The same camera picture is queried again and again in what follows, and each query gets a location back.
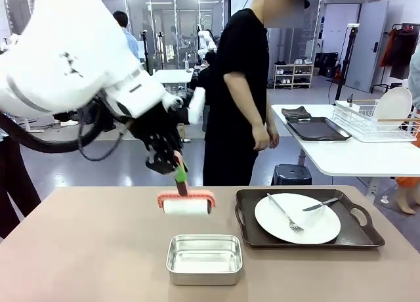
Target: black stool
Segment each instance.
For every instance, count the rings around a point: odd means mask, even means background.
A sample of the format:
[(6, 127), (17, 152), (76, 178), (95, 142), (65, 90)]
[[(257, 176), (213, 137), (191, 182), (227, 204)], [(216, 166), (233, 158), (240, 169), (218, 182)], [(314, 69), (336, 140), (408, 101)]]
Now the black stool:
[(274, 168), (271, 185), (312, 185), (312, 177), (306, 166), (279, 164)]

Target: metal container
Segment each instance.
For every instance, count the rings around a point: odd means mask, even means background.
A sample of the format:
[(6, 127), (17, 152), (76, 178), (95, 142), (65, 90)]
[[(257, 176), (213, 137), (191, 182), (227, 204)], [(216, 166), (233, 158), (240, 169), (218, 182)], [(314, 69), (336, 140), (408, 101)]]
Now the metal container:
[(178, 286), (232, 286), (242, 270), (241, 244), (233, 235), (178, 235), (166, 267)]

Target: floor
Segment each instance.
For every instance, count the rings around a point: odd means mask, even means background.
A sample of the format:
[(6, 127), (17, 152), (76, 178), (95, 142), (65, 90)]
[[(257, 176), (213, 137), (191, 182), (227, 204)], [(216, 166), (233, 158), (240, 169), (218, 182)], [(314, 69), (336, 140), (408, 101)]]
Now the floor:
[[(328, 102), (328, 89), (330, 82), (323, 77), (314, 77), (311, 89), (295, 90), (269, 90), (272, 104), (326, 104)], [(337, 86), (332, 85), (330, 99), (335, 97)], [(354, 98), (379, 98), (381, 94), (366, 94), (361, 91), (345, 87), (341, 99), (347, 99), (351, 93)], [(37, 121), (34, 126), (46, 125), (48, 121)], [(282, 136), (280, 145), (274, 150), (261, 152), (254, 167), (251, 185), (269, 185), (274, 166), (279, 163), (296, 163), (299, 154), (299, 145), (288, 131), (277, 121), (279, 133)], [(47, 132), (41, 137), (48, 140), (74, 139), (74, 127), (59, 129), (60, 132)], [(99, 156), (107, 151), (116, 138), (117, 133), (103, 135), (87, 147), (86, 151), (92, 156)], [(204, 141), (193, 137), (184, 147), (184, 158), (190, 168), (189, 183), (192, 186), (202, 185), (202, 167), (204, 155)], [(102, 162), (88, 162), (78, 152), (69, 154), (41, 154), (26, 148), (22, 154), (41, 199), (46, 198), (56, 187), (61, 186), (172, 186), (173, 179), (163, 176), (146, 168), (146, 149), (142, 142), (127, 135), (121, 146), (107, 160)], [(357, 178), (335, 177), (331, 178), (321, 174), (314, 164), (306, 159), (306, 166), (312, 174), (314, 184), (343, 184), (351, 185), (360, 191), (365, 191), (365, 185)], [(383, 179), (381, 192), (387, 191), (395, 185), (390, 179)], [(398, 230), (420, 252), (420, 215), (407, 217), (396, 211), (375, 204), (378, 209), (398, 228)]]

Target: white dish rack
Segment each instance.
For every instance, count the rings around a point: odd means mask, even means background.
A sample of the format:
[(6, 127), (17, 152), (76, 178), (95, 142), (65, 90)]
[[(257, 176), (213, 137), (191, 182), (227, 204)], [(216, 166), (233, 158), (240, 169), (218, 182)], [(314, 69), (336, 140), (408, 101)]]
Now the white dish rack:
[(408, 118), (377, 119), (373, 117), (378, 100), (354, 100), (352, 107), (336, 101), (333, 121), (362, 142), (413, 142), (420, 131), (420, 115), (410, 112)]

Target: lint roller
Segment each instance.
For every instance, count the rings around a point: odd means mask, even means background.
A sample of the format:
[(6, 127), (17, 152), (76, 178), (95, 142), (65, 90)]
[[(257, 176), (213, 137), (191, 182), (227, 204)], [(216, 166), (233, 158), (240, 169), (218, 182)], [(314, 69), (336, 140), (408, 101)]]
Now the lint roller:
[(175, 170), (176, 190), (161, 192), (157, 204), (167, 214), (172, 215), (208, 215), (216, 206), (215, 197), (208, 190), (189, 190), (184, 162), (179, 152), (175, 151), (178, 167)]

